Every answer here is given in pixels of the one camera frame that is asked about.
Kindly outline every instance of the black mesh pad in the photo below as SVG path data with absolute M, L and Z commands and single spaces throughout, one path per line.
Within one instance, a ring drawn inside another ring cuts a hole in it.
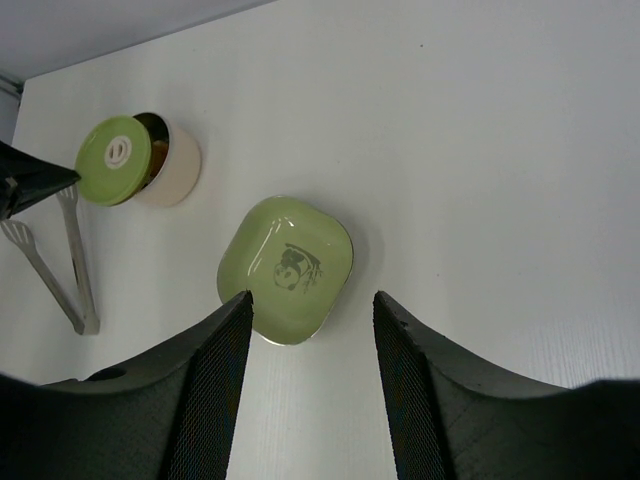
M 183 412 L 168 455 L 170 480 L 223 479 L 251 337 L 251 308 L 234 316 L 194 356 L 187 374 Z
M 399 480 L 447 480 L 446 442 L 424 355 L 379 298 L 373 324 L 393 454 Z

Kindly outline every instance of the green lid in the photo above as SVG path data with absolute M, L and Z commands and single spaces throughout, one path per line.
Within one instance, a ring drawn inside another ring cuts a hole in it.
M 98 205 L 117 205 L 145 183 L 151 165 L 147 129 L 133 117 L 112 117 L 87 136 L 76 158 L 78 190 Z

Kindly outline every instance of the green square dish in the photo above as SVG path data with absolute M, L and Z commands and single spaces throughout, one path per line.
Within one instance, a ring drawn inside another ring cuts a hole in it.
M 253 328 L 279 345 L 322 326 L 349 278 L 353 246 L 334 218 L 291 197 L 271 197 L 244 218 L 218 267 L 222 302 L 250 290 Z

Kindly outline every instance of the panda print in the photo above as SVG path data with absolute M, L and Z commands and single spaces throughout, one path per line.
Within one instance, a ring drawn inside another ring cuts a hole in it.
M 275 266 L 273 280 L 278 287 L 291 291 L 301 285 L 303 293 L 307 293 L 322 275 L 320 260 L 300 247 L 290 243 L 284 245 L 286 249 Z

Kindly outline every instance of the ceramic dish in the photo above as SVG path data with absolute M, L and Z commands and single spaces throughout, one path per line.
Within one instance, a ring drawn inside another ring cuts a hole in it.
M 223 302 L 250 290 L 253 328 L 279 345 L 320 329 L 353 265 L 349 234 L 334 218 L 291 197 L 268 198 L 244 218 L 218 267 Z

